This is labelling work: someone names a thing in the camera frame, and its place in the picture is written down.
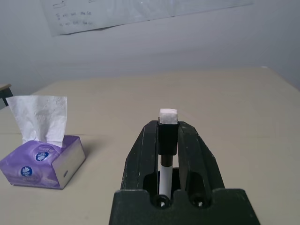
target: table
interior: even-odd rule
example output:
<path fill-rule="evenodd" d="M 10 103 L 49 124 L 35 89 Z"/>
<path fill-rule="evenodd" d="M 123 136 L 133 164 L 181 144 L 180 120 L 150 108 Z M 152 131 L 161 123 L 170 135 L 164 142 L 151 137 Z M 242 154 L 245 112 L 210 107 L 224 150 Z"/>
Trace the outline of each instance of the table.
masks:
<path fill-rule="evenodd" d="M 3 99 L 5 106 L 8 106 L 8 102 L 6 101 L 6 98 L 12 97 L 12 93 L 10 88 L 11 84 L 1 84 L 0 83 L 0 98 Z"/>
<path fill-rule="evenodd" d="M 66 134 L 80 136 L 87 159 L 62 191 L 14 187 L 1 173 L 3 224 L 107 225 L 127 154 L 160 108 L 196 128 L 225 186 L 246 191 L 261 224 L 300 221 L 300 93 L 270 69 L 61 81 L 35 94 L 68 97 Z M 2 109 L 0 158 L 21 139 Z"/>

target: white wall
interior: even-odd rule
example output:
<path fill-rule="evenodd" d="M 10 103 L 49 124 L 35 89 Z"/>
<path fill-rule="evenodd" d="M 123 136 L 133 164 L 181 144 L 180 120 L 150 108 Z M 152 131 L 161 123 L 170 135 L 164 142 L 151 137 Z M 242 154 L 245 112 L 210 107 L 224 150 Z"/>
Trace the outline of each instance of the white wall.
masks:
<path fill-rule="evenodd" d="M 300 1 L 52 37 L 39 0 L 0 3 L 0 83 L 15 95 L 62 79 L 268 66 L 300 88 Z"/>

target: white marker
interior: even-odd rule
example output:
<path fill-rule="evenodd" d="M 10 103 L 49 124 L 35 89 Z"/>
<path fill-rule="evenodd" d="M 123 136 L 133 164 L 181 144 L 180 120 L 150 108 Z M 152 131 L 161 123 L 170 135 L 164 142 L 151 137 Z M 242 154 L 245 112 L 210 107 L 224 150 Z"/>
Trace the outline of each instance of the white marker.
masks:
<path fill-rule="evenodd" d="M 171 199 L 173 155 L 177 152 L 178 115 L 176 109 L 161 109 L 158 124 L 158 154 L 161 155 L 159 194 Z"/>

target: tissue box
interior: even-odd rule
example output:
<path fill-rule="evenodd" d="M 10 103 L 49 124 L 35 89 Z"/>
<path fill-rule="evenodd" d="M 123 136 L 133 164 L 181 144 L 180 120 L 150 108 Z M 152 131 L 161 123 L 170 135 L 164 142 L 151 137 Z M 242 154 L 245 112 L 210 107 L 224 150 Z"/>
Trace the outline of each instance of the tissue box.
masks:
<path fill-rule="evenodd" d="M 62 147 L 28 141 L 0 161 L 12 185 L 63 189 L 85 160 L 77 136 L 64 136 Z"/>

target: paper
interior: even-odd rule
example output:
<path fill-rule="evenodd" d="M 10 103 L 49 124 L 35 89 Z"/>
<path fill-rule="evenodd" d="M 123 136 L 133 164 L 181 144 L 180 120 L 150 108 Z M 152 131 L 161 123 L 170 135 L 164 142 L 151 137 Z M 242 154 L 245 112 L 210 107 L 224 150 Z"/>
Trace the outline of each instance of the paper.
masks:
<path fill-rule="evenodd" d="M 34 140 L 62 147 L 67 97 L 14 96 L 6 100 L 22 133 L 23 144 Z"/>
<path fill-rule="evenodd" d="M 41 0 L 53 36 L 252 3 L 252 0 Z"/>

